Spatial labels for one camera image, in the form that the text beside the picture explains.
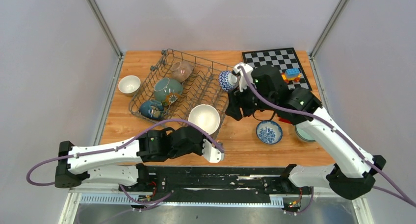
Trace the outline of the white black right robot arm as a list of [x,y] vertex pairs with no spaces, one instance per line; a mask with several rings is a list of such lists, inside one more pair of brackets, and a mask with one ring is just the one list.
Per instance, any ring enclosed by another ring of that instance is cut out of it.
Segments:
[[289,89],[280,71],[270,65],[253,68],[239,63],[232,75],[238,86],[228,92],[227,116],[239,121],[256,111],[273,111],[312,136],[334,160],[334,164],[320,167],[288,165],[280,176],[284,192],[321,187],[353,200],[374,187],[385,158],[366,152],[347,136],[311,90]]

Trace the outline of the beige bowl with flower sprig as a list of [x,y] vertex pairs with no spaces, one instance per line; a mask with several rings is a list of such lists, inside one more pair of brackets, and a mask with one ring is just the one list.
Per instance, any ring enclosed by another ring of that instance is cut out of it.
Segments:
[[220,115],[213,106],[200,104],[190,111],[188,121],[212,135],[219,128]]

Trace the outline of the mint green leaf bowl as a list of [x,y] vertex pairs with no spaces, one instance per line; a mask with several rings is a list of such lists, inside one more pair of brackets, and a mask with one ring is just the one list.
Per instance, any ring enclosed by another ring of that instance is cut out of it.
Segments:
[[304,130],[299,128],[298,125],[295,126],[295,133],[300,140],[303,140],[305,142],[315,142],[315,139],[312,136],[310,136],[308,133],[306,133]]

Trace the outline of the blue white zigzag bowl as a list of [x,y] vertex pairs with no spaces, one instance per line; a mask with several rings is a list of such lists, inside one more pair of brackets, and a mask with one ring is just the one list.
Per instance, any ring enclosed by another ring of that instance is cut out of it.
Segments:
[[231,71],[221,71],[218,75],[218,82],[221,89],[228,92],[237,87],[238,77],[235,76]]

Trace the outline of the white bowl blue roses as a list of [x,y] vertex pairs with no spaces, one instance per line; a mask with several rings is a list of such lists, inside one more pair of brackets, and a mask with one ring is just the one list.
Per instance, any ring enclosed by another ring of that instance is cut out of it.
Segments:
[[283,130],[275,121],[261,121],[256,127],[256,136],[263,143],[273,145],[281,141]]

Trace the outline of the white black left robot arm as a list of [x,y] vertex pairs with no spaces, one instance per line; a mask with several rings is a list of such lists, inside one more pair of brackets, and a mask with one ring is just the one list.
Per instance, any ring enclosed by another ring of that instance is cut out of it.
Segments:
[[145,191],[150,186],[145,162],[164,162],[191,153],[210,163],[223,159],[223,153],[191,126],[149,130],[137,139],[90,147],[64,141],[59,145],[54,185],[73,188],[83,183],[115,183]]

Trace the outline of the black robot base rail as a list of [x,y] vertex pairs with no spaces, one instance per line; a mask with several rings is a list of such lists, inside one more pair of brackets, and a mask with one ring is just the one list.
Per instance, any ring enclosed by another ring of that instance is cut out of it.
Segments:
[[206,203],[267,203],[271,195],[305,198],[310,187],[283,185],[283,168],[276,167],[165,167],[138,166],[135,185],[129,192],[150,192],[154,199],[171,193],[167,201]]

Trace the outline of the plain beige bowl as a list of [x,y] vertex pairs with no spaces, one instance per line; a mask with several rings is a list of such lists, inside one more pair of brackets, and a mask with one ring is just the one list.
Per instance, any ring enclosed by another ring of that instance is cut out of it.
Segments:
[[128,75],[119,81],[118,90],[126,96],[133,96],[139,90],[140,86],[141,80],[139,77]]

